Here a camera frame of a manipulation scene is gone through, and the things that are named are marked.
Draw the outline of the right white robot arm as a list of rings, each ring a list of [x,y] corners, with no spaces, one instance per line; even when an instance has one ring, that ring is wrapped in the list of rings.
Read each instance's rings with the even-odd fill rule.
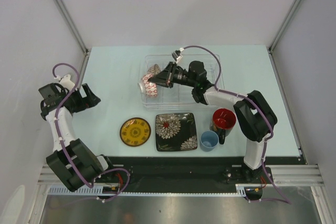
[[[208,80],[201,61],[192,61],[188,69],[169,62],[149,81],[165,88],[172,88],[175,84],[191,87],[196,103],[217,106],[210,130],[219,133],[219,143],[224,144],[228,132],[238,124],[247,139],[243,179],[254,183],[261,177],[261,170],[265,168],[267,141],[273,137],[278,119],[259,91],[244,95],[219,89]]]

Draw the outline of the blue patterned bowl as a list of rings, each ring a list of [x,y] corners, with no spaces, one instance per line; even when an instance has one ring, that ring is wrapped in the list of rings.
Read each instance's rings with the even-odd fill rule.
[[[138,85],[143,95],[149,98],[157,98],[158,97],[157,85],[149,81],[151,77],[153,77],[153,74],[151,73],[145,74],[139,81]]]

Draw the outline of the yellow round plate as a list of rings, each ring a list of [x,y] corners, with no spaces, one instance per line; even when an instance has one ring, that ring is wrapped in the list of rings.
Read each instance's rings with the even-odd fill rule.
[[[130,118],[120,128],[121,141],[130,147],[138,147],[148,141],[151,136],[151,127],[143,118]]]

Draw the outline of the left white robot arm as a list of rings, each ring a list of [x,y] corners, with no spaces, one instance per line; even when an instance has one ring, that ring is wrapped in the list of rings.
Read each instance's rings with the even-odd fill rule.
[[[39,89],[43,100],[40,103],[41,117],[50,125],[54,147],[46,157],[49,168],[71,192],[85,182],[92,185],[96,177],[105,182],[115,178],[116,169],[104,155],[95,155],[84,142],[75,136],[72,127],[73,114],[96,106],[101,99],[89,86],[82,85],[83,97],[79,90],[70,94],[69,89],[58,83],[50,83]]]

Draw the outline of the red-white patterned bowl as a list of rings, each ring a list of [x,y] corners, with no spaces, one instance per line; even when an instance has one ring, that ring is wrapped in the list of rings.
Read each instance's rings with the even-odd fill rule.
[[[160,72],[161,72],[161,68],[158,64],[154,64],[154,65],[150,66],[147,70],[147,74],[152,74],[152,75],[156,75]]]

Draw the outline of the clear wire dish rack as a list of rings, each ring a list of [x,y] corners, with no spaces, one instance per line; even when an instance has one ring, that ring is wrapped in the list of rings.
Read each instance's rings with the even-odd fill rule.
[[[175,62],[170,55],[147,55],[144,58],[143,71],[140,74],[142,78],[147,74],[150,66],[158,64],[164,69],[169,62]],[[196,86],[188,87],[180,84],[174,84],[172,88],[165,88],[157,85],[157,98],[149,98],[142,95],[142,103],[148,110],[181,110],[192,109],[206,105],[213,106],[213,102],[207,102],[206,96],[215,92],[215,86],[222,88],[224,86],[223,78],[219,77],[219,59],[206,54],[188,54],[182,57],[177,64],[183,69],[195,74]]]

